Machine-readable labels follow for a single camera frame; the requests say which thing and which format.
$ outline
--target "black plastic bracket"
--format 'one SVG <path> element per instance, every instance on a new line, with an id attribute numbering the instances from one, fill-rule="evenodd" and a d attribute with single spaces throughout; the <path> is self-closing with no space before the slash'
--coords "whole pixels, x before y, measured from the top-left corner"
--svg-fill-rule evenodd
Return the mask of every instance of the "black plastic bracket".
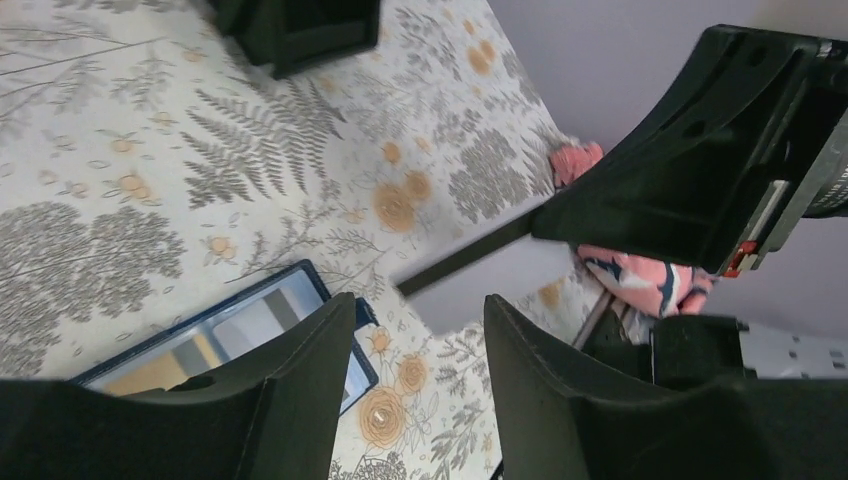
<path id="1" fill-rule="evenodd" d="M 723 375 L 679 392 L 560 342 L 497 295 L 483 321 L 507 479 L 845 479 L 846 381 Z"/>
<path id="2" fill-rule="evenodd" d="M 802 216 L 848 200 L 847 56 L 837 40 L 706 30 L 657 106 L 534 215 L 532 235 L 726 276 L 756 268 Z"/>
<path id="3" fill-rule="evenodd" d="M 0 380 L 0 476 L 326 480 L 355 316 L 353 294 L 338 294 L 168 391 Z"/>
<path id="4" fill-rule="evenodd" d="M 675 315 L 651 329 L 653 383 L 688 390 L 721 376 L 757 378 L 742 359 L 739 332 L 748 327 L 734 317 Z"/>
<path id="5" fill-rule="evenodd" d="M 377 45 L 380 0 L 209 0 L 215 26 L 280 79 Z"/>

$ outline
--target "floral pattern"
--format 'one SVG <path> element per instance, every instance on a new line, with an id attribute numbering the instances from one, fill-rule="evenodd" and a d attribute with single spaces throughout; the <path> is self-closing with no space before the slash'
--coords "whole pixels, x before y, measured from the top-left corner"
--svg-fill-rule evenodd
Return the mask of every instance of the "floral pattern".
<path id="1" fill-rule="evenodd" d="M 197 2 L 0 1 L 0 375 L 75 375 L 309 258 L 381 324 L 330 479 L 493 471 L 482 323 L 434 338 L 389 278 L 550 195 L 574 139 L 483 0 L 384 0 L 381 27 L 274 82 Z M 515 302 L 567 340 L 599 294 L 575 264 Z"/>

